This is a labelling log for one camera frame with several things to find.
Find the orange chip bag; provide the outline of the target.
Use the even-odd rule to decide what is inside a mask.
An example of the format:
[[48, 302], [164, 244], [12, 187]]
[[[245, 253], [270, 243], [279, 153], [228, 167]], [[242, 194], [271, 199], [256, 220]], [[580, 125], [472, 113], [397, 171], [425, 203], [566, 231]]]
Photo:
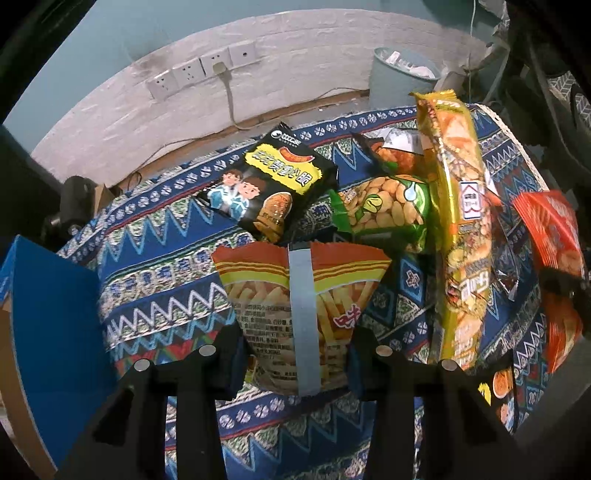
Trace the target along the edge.
[[365, 134], [353, 133], [365, 154], [392, 175], [425, 174], [421, 134], [413, 129], [386, 127]]

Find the orange red fries bag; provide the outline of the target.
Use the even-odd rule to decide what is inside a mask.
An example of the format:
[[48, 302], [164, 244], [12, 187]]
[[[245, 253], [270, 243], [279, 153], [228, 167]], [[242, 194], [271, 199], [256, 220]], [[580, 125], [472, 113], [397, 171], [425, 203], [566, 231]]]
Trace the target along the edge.
[[211, 258], [256, 357], [257, 387], [308, 397], [346, 385], [349, 342], [391, 265], [387, 254], [353, 243], [253, 242]]

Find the white appliance by bin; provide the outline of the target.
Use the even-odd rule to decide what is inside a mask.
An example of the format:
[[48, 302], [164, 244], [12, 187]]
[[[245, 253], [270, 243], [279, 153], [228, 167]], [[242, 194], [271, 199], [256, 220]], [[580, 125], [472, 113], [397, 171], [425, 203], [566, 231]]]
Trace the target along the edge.
[[471, 51], [464, 59], [444, 61], [435, 91], [454, 90], [465, 102], [488, 101], [498, 88], [507, 50], [490, 44], [483, 52]]

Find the small cardboard box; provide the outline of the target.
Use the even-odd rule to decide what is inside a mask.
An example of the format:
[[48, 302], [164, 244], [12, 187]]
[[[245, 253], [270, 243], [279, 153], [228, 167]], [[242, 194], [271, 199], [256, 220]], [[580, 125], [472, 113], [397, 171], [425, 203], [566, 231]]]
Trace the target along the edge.
[[97, 185], [93, 193], [93, 215], [96, 216], [99, 212], [108, 206], [115, 198], [112, 191], [104, 184]]

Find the light blue waste bin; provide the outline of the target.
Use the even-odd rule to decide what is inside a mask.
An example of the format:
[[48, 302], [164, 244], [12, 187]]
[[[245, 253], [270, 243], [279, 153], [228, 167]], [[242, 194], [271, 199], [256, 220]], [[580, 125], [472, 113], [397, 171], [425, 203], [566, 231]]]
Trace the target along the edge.
[[411, 105], [413, 92], [429, 93], [440, 79], [438, 66], [422, 54], [401, 47], [378, 47], [370, 68], [370, 108]]

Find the blue patterned tablecloth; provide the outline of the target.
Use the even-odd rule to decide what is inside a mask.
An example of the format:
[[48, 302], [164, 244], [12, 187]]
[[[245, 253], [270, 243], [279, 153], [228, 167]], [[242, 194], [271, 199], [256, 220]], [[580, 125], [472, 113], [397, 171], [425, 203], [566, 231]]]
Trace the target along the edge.
[[[479, 366], [513, 351], [517, 393], [501, 418], [518, 427], [541, 399], [551, 378], [546, 360], [547, 321], [526, 229], [510, 206], [517, 194], [541, 191], [540, 174], [501, 118], [469, 106], [483, 158], [504, 202], [499, 214], [519, 265], [515, 301], [493, 286], [478, 357]], [[416, 107], [374, 110], [294, 128], [294, 133], [339, 167], [339, 186], [365, 185], [378, 174], [353, 132], [383, 127], [416, 128]], [[156, 364], [183, 359], [211, 343], [235, 320], [211, 262], [216, 247], [241, 246], [252, 235], [191, 198], [197, 187], [233, 167], [247, 139], [144, 180], [116, 198], [58, 254], [95, 270], [100, 282], [99, 320], [119, 376], [136, 358]], [[435, 279], [426, 263], [394, 260], [362, 325], [380, 343], [426, 362], [434, 313]], [[228, 479], [362, 479], [375, 404], [332, 390], [300, 400], [245, 384], [235, 400], [217, 403]]]

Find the white wall sockets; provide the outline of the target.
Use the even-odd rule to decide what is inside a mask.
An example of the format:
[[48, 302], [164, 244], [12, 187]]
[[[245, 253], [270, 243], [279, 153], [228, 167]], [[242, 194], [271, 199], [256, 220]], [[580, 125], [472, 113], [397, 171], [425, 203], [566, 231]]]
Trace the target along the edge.
[[147, 81], [147, 89], [154, 100], [163, 101], [186, 87], [257, 61], [256, 41], [240, 41], [164, 70]]

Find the blue cardboard box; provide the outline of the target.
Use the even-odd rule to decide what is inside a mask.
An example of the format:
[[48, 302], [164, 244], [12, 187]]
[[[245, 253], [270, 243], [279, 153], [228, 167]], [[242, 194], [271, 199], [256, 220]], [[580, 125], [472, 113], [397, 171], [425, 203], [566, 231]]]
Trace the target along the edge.
[[28, 239], [1, 268], [1, 399], [19, 453], [51, 479], [115, 391], [97, 275]]

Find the long yellow cracker pack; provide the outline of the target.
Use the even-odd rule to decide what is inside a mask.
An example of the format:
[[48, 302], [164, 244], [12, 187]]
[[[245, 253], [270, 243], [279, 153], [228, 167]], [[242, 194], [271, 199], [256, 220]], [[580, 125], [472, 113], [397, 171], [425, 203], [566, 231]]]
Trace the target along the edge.
[[416, 93], [432, 198], [437, 302], [430, 360], [474, 367], [491, 291], [492, 220], [485, 165], [467, 106], [452, 90]]

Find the green peanut snack bag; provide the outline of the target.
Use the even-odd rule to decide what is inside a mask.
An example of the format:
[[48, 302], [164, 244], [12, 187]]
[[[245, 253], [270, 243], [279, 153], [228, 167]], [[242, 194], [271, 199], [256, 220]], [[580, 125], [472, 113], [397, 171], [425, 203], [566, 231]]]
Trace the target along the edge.
[[421, 253], [428, 237], [431, 195], [413, 175], [379, 176], [342, 192], [329, 192], [332, 224], [355, 243]]

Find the black yellow snack bag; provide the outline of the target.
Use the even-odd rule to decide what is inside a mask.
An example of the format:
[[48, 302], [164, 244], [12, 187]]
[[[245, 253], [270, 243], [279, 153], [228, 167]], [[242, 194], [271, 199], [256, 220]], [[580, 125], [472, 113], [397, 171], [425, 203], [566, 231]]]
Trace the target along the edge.
[[257, 240], [277, 244], [304, 210], [338, 185], [339, 168], [280, 123], [243, 153], [197, 201]]
[[476, 373], [479, 392], [509, 433], [515, 432], [518, 417], [513, 367], [513, 351], [508, 350], [503, 356], [490, 365], [480, 368]]

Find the red chip bag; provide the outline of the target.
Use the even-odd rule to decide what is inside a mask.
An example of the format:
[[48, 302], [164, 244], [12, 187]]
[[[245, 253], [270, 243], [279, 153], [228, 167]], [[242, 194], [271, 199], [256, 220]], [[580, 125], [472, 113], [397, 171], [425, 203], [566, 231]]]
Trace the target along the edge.
[[521, 193], [512, 205], [532, 241], [547, 320], [548, 371], [554, 373], [583, 334], [583, 320], [570, 297], [587, 273], [576, 214], [557, 190]]

